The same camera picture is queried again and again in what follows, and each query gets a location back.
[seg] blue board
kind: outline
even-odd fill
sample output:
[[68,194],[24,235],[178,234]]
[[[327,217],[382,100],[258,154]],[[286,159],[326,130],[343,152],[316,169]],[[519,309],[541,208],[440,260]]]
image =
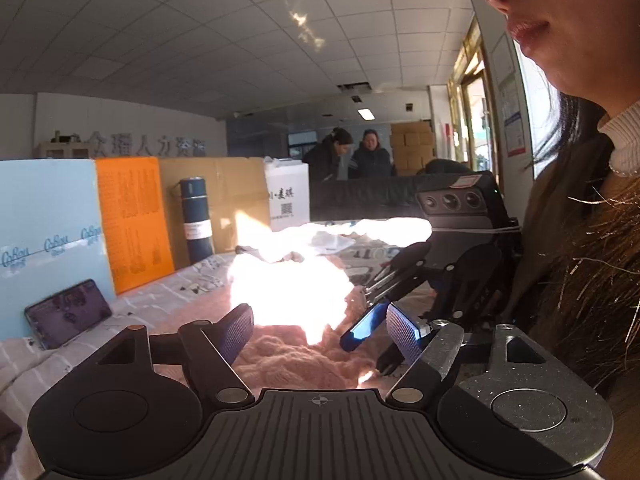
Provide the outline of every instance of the blue board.
[[94,161],[0,161],[0,340],[31,335],[26,307],[90,278],[114,300]]

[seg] black ribbed plate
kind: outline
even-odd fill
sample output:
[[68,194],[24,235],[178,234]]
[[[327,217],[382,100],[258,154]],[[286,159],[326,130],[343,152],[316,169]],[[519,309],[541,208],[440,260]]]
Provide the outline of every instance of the black ribbed plate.
[[[63,480],[56,473],[46,480]],[[417,412],[376,390],[264,390],[245,410],[216,415],[173,464],[140,480],[504,480],[459,459]],[[585,469],[565,480],[597,480]]]

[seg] white turtleneck collar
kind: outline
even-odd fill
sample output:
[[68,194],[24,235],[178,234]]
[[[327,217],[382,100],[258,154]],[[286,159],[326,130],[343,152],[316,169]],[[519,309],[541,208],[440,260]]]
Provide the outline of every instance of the white turtleneck collar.
[[605,115],[598,129],[613,142],[609,165],[618,174],[640,174],[640,101],[613,119]]

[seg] blue thermos bottle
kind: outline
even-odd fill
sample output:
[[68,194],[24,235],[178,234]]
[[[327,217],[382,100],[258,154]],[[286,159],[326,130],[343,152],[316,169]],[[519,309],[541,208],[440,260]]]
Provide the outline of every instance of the blue thermos bottle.
[[200,176],[180,181],[184,236],[191,265],[209,258],[213,254],[211,220],[207,203],[207,186]]

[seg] purple phone screen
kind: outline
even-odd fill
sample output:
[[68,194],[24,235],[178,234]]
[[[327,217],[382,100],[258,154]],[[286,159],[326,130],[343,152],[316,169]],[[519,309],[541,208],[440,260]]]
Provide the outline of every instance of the purple phone screen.
[[107,319],[111,309],[94,280],[87,280],[28,307],[24,313],[43,347],[54,349]]

